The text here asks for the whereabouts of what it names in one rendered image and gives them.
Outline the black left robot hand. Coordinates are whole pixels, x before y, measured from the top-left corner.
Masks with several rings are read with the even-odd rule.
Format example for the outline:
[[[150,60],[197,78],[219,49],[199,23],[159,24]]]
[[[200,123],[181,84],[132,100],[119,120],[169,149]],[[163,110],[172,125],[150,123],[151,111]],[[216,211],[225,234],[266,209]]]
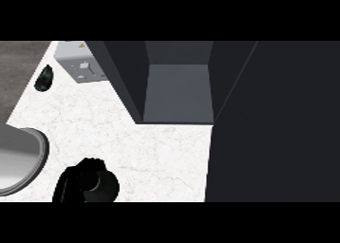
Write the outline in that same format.
[[[120,182],[103,159],[85,158],[60,176],[54,202],[113,202]]]

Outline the pale grey appliance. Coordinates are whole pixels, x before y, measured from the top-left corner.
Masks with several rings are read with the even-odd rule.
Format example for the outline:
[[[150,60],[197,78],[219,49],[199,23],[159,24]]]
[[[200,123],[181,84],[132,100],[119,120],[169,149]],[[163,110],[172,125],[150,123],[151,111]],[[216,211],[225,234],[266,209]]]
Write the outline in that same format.
[[[61,41],[54,58],[79,84],[107,80],[85,41]]]

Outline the grey round basin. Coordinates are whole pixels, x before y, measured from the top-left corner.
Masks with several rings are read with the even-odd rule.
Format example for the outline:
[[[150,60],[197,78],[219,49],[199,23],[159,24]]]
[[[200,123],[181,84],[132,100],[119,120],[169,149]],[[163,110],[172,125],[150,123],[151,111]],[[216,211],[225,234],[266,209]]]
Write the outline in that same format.
[[[35,128],[0,122],[0,196],[23,190],[36,179],[49,155],[49,141]]]

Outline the dark grey open cabinet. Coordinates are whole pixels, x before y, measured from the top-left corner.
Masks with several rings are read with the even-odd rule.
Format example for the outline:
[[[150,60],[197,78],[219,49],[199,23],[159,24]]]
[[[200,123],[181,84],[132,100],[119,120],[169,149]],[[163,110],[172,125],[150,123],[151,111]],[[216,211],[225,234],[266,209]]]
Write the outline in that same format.
[[[138,124],[213,124],[255,41],[91,41],[88,43]]]

